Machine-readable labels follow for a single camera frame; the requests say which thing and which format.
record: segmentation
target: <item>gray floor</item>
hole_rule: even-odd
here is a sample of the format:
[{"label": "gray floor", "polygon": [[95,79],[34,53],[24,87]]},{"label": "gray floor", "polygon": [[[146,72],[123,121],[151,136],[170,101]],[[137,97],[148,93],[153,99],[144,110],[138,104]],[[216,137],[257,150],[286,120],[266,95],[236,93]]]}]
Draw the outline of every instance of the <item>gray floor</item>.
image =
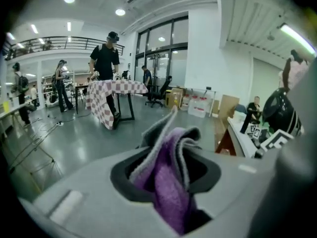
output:
[{"label": "gray floor", "polygon": [[[170,109],[158,105],[154,108],[145,106],[145,100],[145,97],[132,97],[135,121],[121,122],[117,130],[106,129],[93,115],[89,115],[80,100],[78,115],[76,111],[61,114],[58,107],[31,113],[30,120],[33,123],[25,130],[32,139],[40,138],[38,142],[45,138],[40,147],[54,158],[56,164],[49,164],[50,158],[41,149],[31,151],[36,146],[35,143],[27,147],[15,163],[21,161],[28,152],[31,151],[31,154],[10,175],[18,195],[32,201],[40,191],[87,163],[137,147],[141,133],[170,112]],[[126,96],[120,97],[120,105],[122,117],[129,116]],[[67,122],[55,128],[58,121]],[[197,118],[180,110],[172,127],[177,126],[197,126],[202,133],[200,146],[214,149],[211,118]],[[7,148],[11,153],[6,149],[5,154],[9,163],[30,143],[22,130],[16,129],[16,125],[14,128],[7,141]],[[43,164],[49,165],[30,175],[31,170],[40,169]]]}]

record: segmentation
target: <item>balcony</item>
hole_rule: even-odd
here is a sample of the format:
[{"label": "balcony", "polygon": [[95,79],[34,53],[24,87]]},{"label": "balcony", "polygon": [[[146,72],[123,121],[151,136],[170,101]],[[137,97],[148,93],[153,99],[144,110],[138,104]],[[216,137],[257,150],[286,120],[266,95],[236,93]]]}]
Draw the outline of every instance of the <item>balcony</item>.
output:
[{"label": "balcony", "polygon": [[[50,36],[39,39],[31,39],[11,45],[5,42],[2,54],[5,60],[11,60],[23,55],[50,51],[50,50],[94,50],[94,48],[106,41],[76,36]],[[119,56],[123,55],[124,46],[116,44]]]}]

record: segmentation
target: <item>checkered tablecloth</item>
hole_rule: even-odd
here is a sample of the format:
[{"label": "checkered tablecloth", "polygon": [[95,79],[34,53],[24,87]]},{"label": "checkered tablecloth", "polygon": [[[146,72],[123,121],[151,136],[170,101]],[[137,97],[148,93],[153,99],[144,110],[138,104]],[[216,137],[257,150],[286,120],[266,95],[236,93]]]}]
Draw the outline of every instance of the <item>checkered tablecloth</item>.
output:
[{"label": "checkered tablecloth", "polygon": [[107,104],[106,97],[112,93],[144,94],[148,90],[141,82],[131,80],[103,80],[89,83],[87,88],[86,108],[108,129],[113,128],[113,115]]}]

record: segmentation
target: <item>purple towel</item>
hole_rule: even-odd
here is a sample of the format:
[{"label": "purple towel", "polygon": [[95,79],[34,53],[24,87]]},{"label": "purple towel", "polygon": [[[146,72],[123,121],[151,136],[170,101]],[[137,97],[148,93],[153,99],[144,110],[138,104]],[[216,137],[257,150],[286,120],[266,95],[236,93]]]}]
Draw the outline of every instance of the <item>purple towel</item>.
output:
[{"label": "purple towel", "polygon": [[195,146],[200,132],[197,128],[175,128],[167,134],[176,114],[177,108],[174,108],[168,118],[163,118],[143,134],[144,138],[157,140],[129,179],[138,188],[154,192],[156,211],[179,235],[183,235],[191,214],[196,210],[195,200],[188,192],[190,181],[183,148]]}]

